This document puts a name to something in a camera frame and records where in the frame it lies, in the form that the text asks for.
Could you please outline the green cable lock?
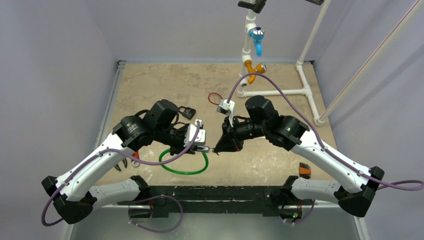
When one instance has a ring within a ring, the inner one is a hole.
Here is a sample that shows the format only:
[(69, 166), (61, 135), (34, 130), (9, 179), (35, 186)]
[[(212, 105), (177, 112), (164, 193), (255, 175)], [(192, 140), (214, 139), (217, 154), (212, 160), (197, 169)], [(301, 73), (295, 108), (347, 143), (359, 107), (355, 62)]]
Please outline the green cable lock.
[(206, 153), (194, 156), (185, 155), (172, 163), (161, 165), (161, 167), (172, 174), (193, 176), (208, 169), (209, 158)]

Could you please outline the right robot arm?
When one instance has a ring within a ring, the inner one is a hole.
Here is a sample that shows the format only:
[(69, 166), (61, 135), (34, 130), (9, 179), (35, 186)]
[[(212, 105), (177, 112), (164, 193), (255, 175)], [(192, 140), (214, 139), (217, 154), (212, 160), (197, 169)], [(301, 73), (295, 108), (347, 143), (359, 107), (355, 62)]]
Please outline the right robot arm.
[(233, 153), (243, 149), (244, 141), (265, 137), (272, 145), (297, 154), (329, 174), (333, 180), (311, 180), (289, 176), (280, 196), (288, 204), (301, 200), (320, 200), (338, 204), (345, 212), (364, 217), (376, 195), (385, 172), (375, 166), (360, 165), (323, 142), (302, 121), (280, 115), (269, 99), (261, 95), (245, 102), (248, 117), (234, 115), (235, 103), (221, 100), (217, 112), (224, 114), (222, 136), (213, 152)]

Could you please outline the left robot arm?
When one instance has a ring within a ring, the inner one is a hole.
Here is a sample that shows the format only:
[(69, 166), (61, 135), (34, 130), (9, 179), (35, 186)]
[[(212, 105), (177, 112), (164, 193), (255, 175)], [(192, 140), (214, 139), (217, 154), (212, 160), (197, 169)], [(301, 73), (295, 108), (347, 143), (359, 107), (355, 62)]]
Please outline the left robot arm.
[(150, 186), (139, 175), (107, 185), (97, 185), (106, 173), (125, 158), (132, 158), (143, 147), (158, 142), (169, 146), (172, 159), (193, 152), (206, 142), (203, 122), (196, 120), (175, 128), (178, 107), (171, 101), (156, 101), (150, 109), (125, 116), (106, 139), (78, 165), (66, 173), (47, 176), (42, 186), (49, 195), (60, 220), (75, 224), (93, 210), (118, 203), (142, 205), (151, 199)]

